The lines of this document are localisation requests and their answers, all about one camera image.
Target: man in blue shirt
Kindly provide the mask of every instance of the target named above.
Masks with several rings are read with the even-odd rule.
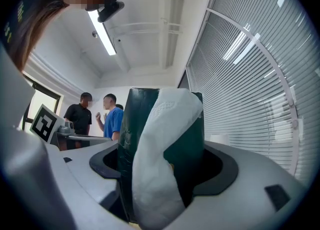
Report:
[[[103,98],[103,107],[109,110],[104,124],[101,121],[101,115],[98,112],[95,116],[99,128],[103,131],[105,138],[118,140],[120,136],[121,122],[124,116],[124,111],[116,107],[117,98],[113,94],[108,94]]]

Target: person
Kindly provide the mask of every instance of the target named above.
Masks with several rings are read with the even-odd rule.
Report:
[[[70,6],[85,9],[105,0],[21,0],[4,24],[1,40],[15,66],[22,72],[48,24]]]
[[[92,104],[92,96],[85,92],[81,94],[80,103],[72,104],[66,110],[65,121],[73,122],[74,132],[77,135],[88,135],[92,124],[91,112],[88,110]]]
[[[116,107],[117,98],[113,94],[108,94],[103,98],[103,107],[109,110],[104,124],[101,121],[101,115],[98,112],[95,116],[99,128],[103,131],[105,138],[111,138],[112,140],[118,140],[120,136],[120,129],[124,111]]]
[[[122,104],[116,104],[115,106],[116,106],[117,108],[120,108],[121,110],[124,109],[124,106],[123,106]]]

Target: security camera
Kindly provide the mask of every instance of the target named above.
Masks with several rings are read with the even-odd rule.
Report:
[[[93,36],[94,38],[98,38],[98,33],[97,33],[96,30],[94,30],[94,31],[92,32],[92,36]]]

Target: black polo shirt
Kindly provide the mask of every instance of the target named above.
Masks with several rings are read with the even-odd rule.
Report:
[[[75,133],[87,135],[88,125],[92,124],[91,112],[81,104],[72,104],[65,112],[64,118],[73,122]]]

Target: green trash bin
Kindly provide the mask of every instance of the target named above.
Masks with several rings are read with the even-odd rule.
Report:
[[[159,94],[159,89],[132,88],[129,91],[121,125],[117,151],[117,171],[121,173],[121,189],[131,222],[135,222],[132,202],[132,165],[141,133]],[[202,94],[194,93],[202,102]],[[173,174],[180,196],[187,207],[192,200],[196,175],[204,152],[203,111],[193,125],[164,153],[174,165]]]

